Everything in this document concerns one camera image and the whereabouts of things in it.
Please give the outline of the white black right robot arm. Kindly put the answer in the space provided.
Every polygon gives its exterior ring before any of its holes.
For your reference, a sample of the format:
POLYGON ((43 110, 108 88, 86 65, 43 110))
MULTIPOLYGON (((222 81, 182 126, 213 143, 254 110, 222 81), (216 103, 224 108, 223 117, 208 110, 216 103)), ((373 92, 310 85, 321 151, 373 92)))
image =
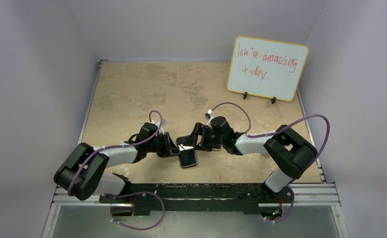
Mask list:
POLYGON ((195 124, 192 133, 177 143, 182 149, 213 151, 224 149, 231 155, 267 154, 276 163, 276 169, 264 181, 262 197, 273 202, 281 190, 303 173, 316 160, 317 149, 288 125, 262 135, 236 132, 225 117, 215 117, 208 124, 195 124))

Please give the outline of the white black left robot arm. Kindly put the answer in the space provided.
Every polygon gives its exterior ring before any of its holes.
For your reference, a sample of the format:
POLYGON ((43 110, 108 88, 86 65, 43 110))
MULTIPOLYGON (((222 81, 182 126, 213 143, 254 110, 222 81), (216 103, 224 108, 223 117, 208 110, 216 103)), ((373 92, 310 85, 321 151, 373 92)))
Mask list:
POLYGON ((180 150, 168 132, 157 122, 146 122, 137 134, 119 145, 94 147, 78 144, 54 175, 54 182, 65 189, 68 196, 80 201, 91 195, 108 194, 119 203, 131 196, 130 181, 126 176, 105 170, 121 164, 134 164, 155 153, 160 158, 180 155, 180 150))

